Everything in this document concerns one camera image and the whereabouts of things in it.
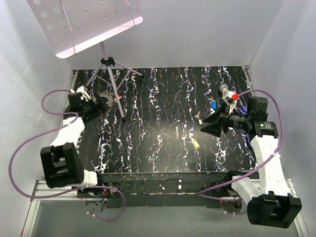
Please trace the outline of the yellow key tag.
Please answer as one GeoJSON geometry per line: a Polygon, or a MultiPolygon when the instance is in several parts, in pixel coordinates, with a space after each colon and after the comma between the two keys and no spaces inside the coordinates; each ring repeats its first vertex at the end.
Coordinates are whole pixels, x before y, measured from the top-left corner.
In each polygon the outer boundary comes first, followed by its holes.
{"type": "Polygon", "coordinates": [[[200,145],[199,145],[199,143],[198,143],[198,141],[197,141],[196,139],[193,139],[193,140],[192,140],[192,144],[194,145],[194,147],[195,147],[196,149],[199,149],[199,148],[200,148],[200,145]]]}

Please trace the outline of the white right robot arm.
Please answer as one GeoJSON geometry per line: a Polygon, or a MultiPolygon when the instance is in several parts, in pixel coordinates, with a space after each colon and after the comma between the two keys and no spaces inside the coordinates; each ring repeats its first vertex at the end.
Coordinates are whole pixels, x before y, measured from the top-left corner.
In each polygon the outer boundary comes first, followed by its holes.
{"type": "Polygon", "coordinates": [[[268,100],[250,97],[244,113],[233,113],[231,105],[222,105],[210,117],[204,119],[202,132],[220,137],[229,128],[243,130],[250,137],[255,153],[256,169],[243,173],[230,171],[217,185],[200,191],[202,197],[216,190],[223,196],[239,195],[246,204],[251,224],[287,229],[302,209],[301,200],[294,197],[285,180],[278,153],[281,142],[274,122],[268,121],[268,100]]]}

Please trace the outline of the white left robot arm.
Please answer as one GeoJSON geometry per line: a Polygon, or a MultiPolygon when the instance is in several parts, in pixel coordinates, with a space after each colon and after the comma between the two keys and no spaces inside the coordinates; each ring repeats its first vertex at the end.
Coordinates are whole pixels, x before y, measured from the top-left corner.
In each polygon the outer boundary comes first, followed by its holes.
{"type": "Polygon", "coordinates": [[[50,188],[88,186],[89,193],[98,198],[104,194],[105,185],[98,181],[95,171],[84,169],[76,147],[85,125],[106,113],[110,100],[99,93],[89,97],[84,92],[71,92],[68,100],[63,128],[50,146],[40,151],[46,184],[50,188]]]}

